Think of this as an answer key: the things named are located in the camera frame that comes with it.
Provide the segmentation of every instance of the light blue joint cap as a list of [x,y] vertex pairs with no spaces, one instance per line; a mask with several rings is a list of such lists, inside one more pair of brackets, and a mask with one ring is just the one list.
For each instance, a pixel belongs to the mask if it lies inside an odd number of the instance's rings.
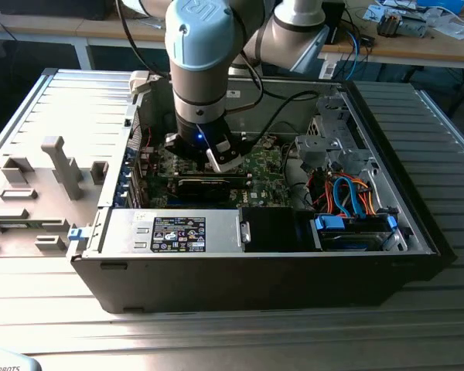
[[312,70],[316,64],[318,54],[322,51],[323,45],[325,45],[329,31],[330,28],[327,25],[323,26],[318,35],[315,36],[304,53],[299,57],[299,60],[294,63],[294,66],[290,69],[291,72],[307,73]]
[[234,47],[234,15],[226,0],[175,0],[165,24],[169,58],[185,70],[208,70]]

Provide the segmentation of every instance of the blue tab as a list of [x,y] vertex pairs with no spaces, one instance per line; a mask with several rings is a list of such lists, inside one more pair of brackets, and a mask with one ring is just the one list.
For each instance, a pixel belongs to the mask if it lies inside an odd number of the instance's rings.
[[395,220],[395,218],[391,215],[387,216],[387,222],[388,222],[388,225],[390,226],[390,228],[392,230],[396,230],[397,229],[397,220]]
[[335,215],[320,215],[315,220],[317,230],[344,230],[343,219]]

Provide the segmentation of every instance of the workbench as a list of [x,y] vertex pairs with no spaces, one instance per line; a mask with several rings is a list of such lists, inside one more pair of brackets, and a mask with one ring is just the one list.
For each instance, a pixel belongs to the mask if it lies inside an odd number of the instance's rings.
[[[368,58],[370,62],[464,68],[464,40],[453,39],[434,29],[428,30],[423,39],[404,36],[397,38],[378,36],[375,22],[363,21],[355,15],[357,12],[358,15],[362,16],[364,14],[363,7],[372,3],[371,0],[347,1],[353,20],[360,27],[361,32],[376,39],[375,47]],[[74,46],[80,68],[83,70],[94,68],[90,53],[91,46],[129,47],[116,14],[104,21],[0,14],[0,21],[19,41],[62,43]],[[164,31],[145,25],[135,19],[129,19],[128,24],[140,48],[165,48]],[[352,50],[346,36],[343,34],[341,36],[343,41],[323,47],[319,58],[325,62],[319,75],[320,78],[330,78],[336,62],[346,59]],[[1,26],[0,39],[11,39]]]
[[[116,135],[108,131],[123,126],[116,108],[131,100],[129,76],[46,71],[0,135],[0,158],[24,155],[24,144],[43,135],[62,133],[72,143],[76,129],[63,126],[68,120],[98,135],[66,146],[80,168],[98,157],[110,161]],[[406,96],[398,99],[406,103]],[[76,109],[83,102],[89,110]],[[51,112],[62,112],[63,120],[45,121]],[[396,130],[396,140],[399,135],[409,133]],[[96,145],[100,138],[104,146]],[[40,153],[37,147],[31,151]],[[464,226],[448,233],[458,260],[377,308],[113,315],[103,311],[65,252],[0,257],[0,346],[34,356],[43,371],[464,370]]]

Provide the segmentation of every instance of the white cable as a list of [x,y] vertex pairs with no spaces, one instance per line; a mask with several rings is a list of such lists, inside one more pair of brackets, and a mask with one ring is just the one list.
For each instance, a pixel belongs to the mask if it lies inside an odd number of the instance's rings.
[[432,9],[440,9],[440,10],[443,10],[447,13],[450,13],[452,14],[455,18],[457,18],[459,21],[461,21],[462,23],[464,23],[464,19],[462,19],[461,17],[459,17],[458,15],[456,15],[452,10],[448,10],[447,8],[444,8],[443,6],[427,6],[426,8],[432,8]]

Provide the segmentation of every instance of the black plastic part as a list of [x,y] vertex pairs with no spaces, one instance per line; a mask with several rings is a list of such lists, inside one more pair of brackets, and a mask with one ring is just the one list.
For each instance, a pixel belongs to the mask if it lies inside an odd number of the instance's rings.
[[367,48],[373,48],[374,47],[374,37],[361,34],[360,43],[361,43],[361,46],[365,46]]
[[249,223],[251,242],[247,253],[292,253],[313,251],[309,221],[313,213],[296,212],[289,207],[245,207],[242,221]]
[[426,206],[425,201],[402,165],[384,131],[371,113],[370,108],[366,105],[356,84],[348,82],[346,84],[346,93],[353,103],[356,115],[360,118],[361,124],[366,130],[371,143],[373,143],[381,158],[381,164],[388,170],[397,191],[408,207],[423,237],[426,239],[426,243],[437,253],[443,267],[449,265],[457,258],[454,250],[447,242],[442,230]]
[[346,3],[343,0],[325,0],[322,9],[325,12],[325,24],[330,28],[325,44],[334,44],[340,20]]
[[176,196],[191,203],[225,203],[230,198],[230,183],[223,179],[180,179]]

